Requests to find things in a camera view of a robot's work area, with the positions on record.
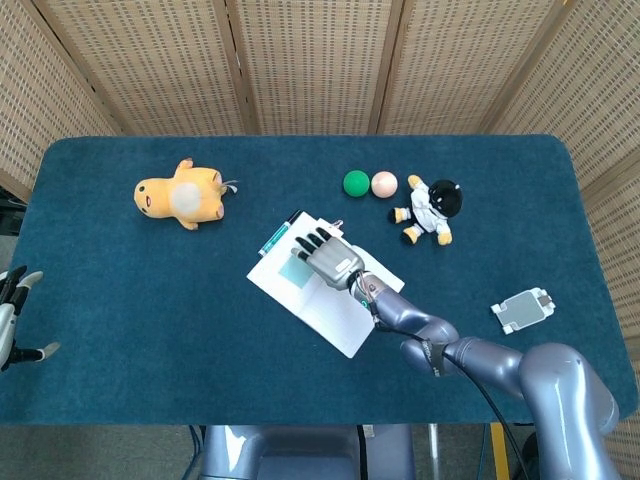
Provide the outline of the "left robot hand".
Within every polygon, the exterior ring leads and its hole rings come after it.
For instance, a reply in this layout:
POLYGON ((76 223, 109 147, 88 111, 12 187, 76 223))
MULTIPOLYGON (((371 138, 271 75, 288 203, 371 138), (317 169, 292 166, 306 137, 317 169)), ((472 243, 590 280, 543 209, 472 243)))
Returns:
POLYGON ((43 348, 19 348, 15 334, 19 316, 33 286, 43 278, 42 271, 26 274, 27 266, 0 273, 0 373, 11 365, 39 363, 52 357, 60 348, 52 342, 43 348))

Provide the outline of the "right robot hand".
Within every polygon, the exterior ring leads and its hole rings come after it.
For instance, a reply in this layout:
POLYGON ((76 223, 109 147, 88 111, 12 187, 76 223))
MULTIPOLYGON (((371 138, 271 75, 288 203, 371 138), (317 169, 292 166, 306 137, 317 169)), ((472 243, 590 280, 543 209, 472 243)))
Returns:
POLYGON ((304 261, 329 287, 344 291, 365 271, 361 256, 322 227, 295 237, 291 253, 304 261))

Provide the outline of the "blue and white tasselled bookmark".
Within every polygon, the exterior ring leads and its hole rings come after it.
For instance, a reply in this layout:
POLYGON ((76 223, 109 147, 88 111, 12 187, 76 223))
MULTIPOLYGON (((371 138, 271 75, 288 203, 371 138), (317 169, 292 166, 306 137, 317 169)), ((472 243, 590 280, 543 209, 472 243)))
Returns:
MULTIPOLYGON (((303 212, 289 228, 284 246, 310 254, 326 241, 323 234, 319 232, 320 229, 327 235, 340 237, 342 225, 342 220, 327 221, 303 212)), ((280 268, 279 274, 302 289, 311 280, 314 271, 305 260, 292 253, 280 268)))

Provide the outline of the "green marker pen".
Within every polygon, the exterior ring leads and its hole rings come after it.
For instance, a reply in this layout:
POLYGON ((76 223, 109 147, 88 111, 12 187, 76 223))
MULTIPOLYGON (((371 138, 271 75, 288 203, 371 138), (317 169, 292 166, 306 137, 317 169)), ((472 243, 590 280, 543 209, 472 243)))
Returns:
POLYGON ((261 257, 266 256, 270 250, 280 241, 280 239, 291 228, 292 224, 296 222, 299 216, 302 214, 300 209, 295 210, 287 220, 285 220, 278 229, 271 235, 271 237, 262 245, 258 254, 261 257))

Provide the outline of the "open lined notebook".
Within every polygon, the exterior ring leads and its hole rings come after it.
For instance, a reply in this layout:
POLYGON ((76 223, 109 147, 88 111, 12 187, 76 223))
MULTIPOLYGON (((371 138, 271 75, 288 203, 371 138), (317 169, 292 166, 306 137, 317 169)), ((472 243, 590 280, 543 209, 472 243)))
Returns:
POLYGON ((353 357, 373 330, 364 298, 329 287, 316 273, 302 289, 279 274, 292 254, 285 247, 287 233, 247 274, 257 287, 315 330, 348 358, 353 357))

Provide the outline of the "green ball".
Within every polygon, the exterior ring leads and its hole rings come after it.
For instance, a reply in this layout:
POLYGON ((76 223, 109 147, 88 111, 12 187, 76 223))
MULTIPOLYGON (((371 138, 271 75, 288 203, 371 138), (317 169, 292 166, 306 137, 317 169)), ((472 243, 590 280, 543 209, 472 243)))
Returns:
POLYGON ((342 186, 348 196, 359 198, 368 193, 370 178, 362 170, 350 170, 344 175, 342 186))

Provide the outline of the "peach ball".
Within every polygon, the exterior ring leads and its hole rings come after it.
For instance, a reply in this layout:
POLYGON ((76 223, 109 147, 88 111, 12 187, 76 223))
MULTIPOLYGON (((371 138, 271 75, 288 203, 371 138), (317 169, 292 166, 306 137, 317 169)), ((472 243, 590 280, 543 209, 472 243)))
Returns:
POLYGON ((379 171, 371 179, 372 193, 381 199, 392 197, 398 188, 396 176, 389 171, 379 171))

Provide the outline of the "black-headed plush doll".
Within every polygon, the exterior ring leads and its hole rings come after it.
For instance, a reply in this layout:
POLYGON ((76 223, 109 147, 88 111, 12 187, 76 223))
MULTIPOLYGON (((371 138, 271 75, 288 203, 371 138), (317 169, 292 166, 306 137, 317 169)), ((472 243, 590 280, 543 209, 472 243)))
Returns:
POLYGON ((440 246, 450 245, 453 234, 449 227, 449 219, 461 210, 463 192, 459 184, 439 179, 428 185, 420 176, 411 174, 408 179, 411 189, 408 207, 391 208, 387 219, 391 224, 409 222, 403 229, 402 240, 415 245, 425 233, 435 233, 440 246))

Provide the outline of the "blue table mat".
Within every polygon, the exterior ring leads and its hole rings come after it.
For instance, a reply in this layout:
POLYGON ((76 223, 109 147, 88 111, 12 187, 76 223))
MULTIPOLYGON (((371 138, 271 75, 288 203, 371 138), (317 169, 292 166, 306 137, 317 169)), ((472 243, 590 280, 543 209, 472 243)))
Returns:
POLYGON ((0 374, 0 424, 483 423, 492 414, 461 377, 411 368, 396 335, 374 333, 347 358, 247 278, 259 250, 297 209, 342 220, 346 239, 404 282, 404 296, 464 336, 521 351, 579 350, 620 411, 635 375, 596 254, 570 155, 550 135, 83 137, 45 153, 15 265, 42 271, 17 341, 60 343, 39 364, 0 374), (194 231, 134 203, 147 178, 191 157, 237 180, 224 217, 194 231), (350 170, 366 195, 342 186, 350 170), (396 193, 371 179, 389 171, 396 193), (411 204, 408 177, 460 185, 448 223, 415 245, 391 224, 411 204), (490 307, 545 289, 544 321, 505 335, 490 307))

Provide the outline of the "yellow plush toy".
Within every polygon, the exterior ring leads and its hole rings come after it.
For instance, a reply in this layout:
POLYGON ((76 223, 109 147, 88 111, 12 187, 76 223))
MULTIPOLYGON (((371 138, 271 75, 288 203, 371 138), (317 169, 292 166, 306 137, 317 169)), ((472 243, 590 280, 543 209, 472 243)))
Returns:
POLYGON ((214 168, 198 167, 191 157, 182 159, 172 177, 147 178, 134 188, 138 210, 153 219, 176 219, 194 231, 200 223, 224 217, 223 196, 238 191, 237 180, 224 180, 214 168))

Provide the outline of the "grey phone stand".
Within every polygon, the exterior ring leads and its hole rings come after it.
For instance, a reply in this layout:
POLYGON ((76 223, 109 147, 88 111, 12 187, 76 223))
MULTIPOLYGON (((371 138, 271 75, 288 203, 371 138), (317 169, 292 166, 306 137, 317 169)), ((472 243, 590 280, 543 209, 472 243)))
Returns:
POLYGON ((523 290, 490 307, 505 335, 544 321, 555 308, 552 297, 539 287, 523 290))

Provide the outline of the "woven wooden folding screen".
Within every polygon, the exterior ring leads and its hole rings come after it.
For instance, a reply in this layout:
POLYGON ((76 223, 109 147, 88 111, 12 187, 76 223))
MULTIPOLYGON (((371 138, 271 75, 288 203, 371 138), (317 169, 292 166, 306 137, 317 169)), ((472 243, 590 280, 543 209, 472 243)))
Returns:
POLYGON ((0 189, 58 139, 550 133, 640 330, 640 0, 0 0, 0 189))

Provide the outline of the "white table leg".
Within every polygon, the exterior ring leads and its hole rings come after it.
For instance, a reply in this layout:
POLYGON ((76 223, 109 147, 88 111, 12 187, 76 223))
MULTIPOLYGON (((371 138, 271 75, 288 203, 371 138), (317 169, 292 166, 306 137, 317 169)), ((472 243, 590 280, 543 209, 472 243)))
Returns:
POLYGON ((441 480, 440 455, 439 455, 439 432, 436 423, 428 424, 429 456, 431 461, 432 479, 441 480))

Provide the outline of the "black shoe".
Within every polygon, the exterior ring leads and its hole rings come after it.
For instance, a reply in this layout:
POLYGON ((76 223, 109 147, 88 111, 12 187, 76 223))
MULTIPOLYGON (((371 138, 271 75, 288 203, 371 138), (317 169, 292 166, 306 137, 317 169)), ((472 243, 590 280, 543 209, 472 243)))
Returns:
POLYGON ((520 464, 516 465, 516 469, 511 480, 526 480, 525 475, 528 475, 529 480, 540 480, 540 458, 537 434, 535 432, 531 433, 525 440, 521 449, 521 457, 524 462, 524 466, 521 466, 520 464))

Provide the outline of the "black equipment frame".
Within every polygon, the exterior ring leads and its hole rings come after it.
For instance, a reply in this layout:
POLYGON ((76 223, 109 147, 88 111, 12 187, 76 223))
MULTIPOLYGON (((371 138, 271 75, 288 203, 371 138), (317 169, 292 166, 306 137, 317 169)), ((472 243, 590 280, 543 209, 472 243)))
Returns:
POLYGON ((26 204, 0 186, 0 236, 18 236, 26 204))

